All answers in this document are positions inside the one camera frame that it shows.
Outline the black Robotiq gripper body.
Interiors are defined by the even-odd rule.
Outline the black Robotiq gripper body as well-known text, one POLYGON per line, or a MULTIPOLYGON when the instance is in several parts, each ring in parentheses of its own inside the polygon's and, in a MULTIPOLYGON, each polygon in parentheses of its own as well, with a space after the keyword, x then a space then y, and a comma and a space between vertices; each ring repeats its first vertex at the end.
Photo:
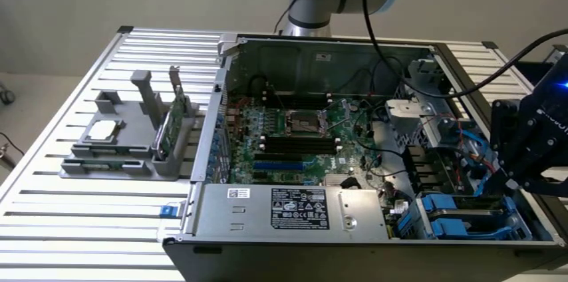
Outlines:
POLYGON ((567 59, 560 59, 520 103, 520 137, 511 171, 516 179, 534 178, 567 166, 567 59))

